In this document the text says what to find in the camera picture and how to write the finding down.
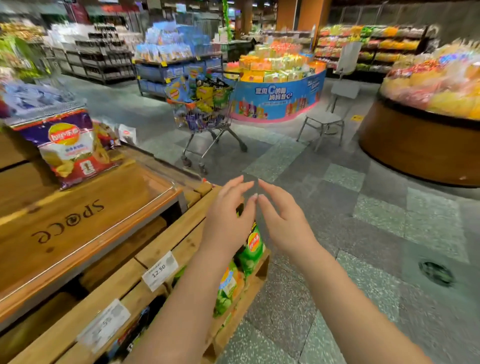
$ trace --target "drain cover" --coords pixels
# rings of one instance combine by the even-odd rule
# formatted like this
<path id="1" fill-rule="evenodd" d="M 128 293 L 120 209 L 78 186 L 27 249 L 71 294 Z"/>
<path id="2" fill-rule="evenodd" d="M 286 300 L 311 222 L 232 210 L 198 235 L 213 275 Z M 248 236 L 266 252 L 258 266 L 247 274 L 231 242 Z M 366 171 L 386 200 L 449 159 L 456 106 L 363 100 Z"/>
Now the drain cover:
<path id="1" fill-rule="evenodd" d="M 440 264 L 424 261 L 419 262 L 419 268 L 424 276 L 440 286 L 451 287 L 455 282 L 452 271 Z"/>

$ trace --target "person's left hand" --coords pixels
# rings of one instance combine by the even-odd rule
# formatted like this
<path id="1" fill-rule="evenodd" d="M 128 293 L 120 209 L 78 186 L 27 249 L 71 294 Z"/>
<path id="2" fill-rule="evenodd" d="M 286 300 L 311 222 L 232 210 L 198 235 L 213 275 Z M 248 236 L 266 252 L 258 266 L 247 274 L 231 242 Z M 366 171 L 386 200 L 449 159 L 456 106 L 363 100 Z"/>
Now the person's left hand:
<path id="1" fill-rule="evenodd" d="M 243 182 L 243 175 L 227 182 L 208 209 L 200 249 L 221 254 L 231 259 L 245 243 L 255 220 L 257 194 L 250 197 L 243 213 L 237 216 L 236 209 L 242 194 L 253 187 L 254 182 Z"/>

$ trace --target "blue banner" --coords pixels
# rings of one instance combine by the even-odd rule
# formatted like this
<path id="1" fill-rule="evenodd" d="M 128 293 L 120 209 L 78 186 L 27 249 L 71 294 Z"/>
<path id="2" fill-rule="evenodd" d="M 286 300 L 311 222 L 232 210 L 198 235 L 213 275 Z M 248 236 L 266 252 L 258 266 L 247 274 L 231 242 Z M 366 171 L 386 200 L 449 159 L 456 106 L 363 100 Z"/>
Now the blue banner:
<path id="1" fill-rule="evenodd" d="M 320 99 L 325 73 L 323 71 L 291 82 L 239 81 L 231 95 L 231 116 L 237 120 L 255 122 L 293 119 Z"/>

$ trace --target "yellow price label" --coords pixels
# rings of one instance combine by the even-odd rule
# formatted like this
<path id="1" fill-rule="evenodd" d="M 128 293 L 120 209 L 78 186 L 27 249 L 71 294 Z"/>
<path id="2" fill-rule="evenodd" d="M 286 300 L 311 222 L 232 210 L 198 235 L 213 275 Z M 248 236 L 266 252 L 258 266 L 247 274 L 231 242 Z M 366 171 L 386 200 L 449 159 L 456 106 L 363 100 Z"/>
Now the yellow price label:
<path id="1" fill-rule="evenodd" d="M 363 118 L 364 118 L 364 116 L 362 116 L 362 115 L 353 115 L 351 120 L 352 121 L 362 121 Z"/>

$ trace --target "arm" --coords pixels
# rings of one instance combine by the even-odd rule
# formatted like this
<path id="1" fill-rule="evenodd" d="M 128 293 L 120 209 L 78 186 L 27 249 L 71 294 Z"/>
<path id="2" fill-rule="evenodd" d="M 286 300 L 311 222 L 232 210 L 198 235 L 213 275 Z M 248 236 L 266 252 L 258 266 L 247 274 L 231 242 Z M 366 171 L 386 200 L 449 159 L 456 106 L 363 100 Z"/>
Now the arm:
<path id="1" fill-rule="evenodd" d="M 145 336 L 125 364 L 198 364 L 212 323 L 218 286 L 227 266 L 246 241 L 255 218 L 256 195 L 241 217 L 236 207 L 253 186 L 243 176 L 229 181 L 212 203 L 198 252 L 168 297 Z"/>
<path id="2" fill-rule="evenodd" d="M 432 364 L 348 277 L 317 242 L 301 208 L 280 187 L 259 180 L 279 209 L 264 195 L 258 203 L 272 240 L 304 275 L 347 363 Z"/>

